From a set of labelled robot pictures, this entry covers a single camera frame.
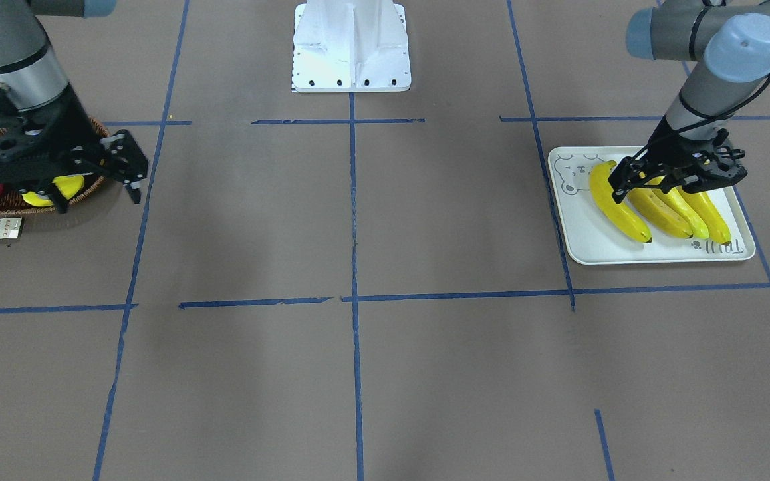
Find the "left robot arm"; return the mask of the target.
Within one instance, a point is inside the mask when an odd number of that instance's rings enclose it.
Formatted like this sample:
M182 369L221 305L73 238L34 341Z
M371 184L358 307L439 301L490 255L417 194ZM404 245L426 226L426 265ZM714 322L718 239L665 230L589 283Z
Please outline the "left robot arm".
M609 174L612 200L656 188L687 194L730 188L747 175L725 125L770 84L770 1L666 1L626 30L632 57L691 61L694 69L646 145Z

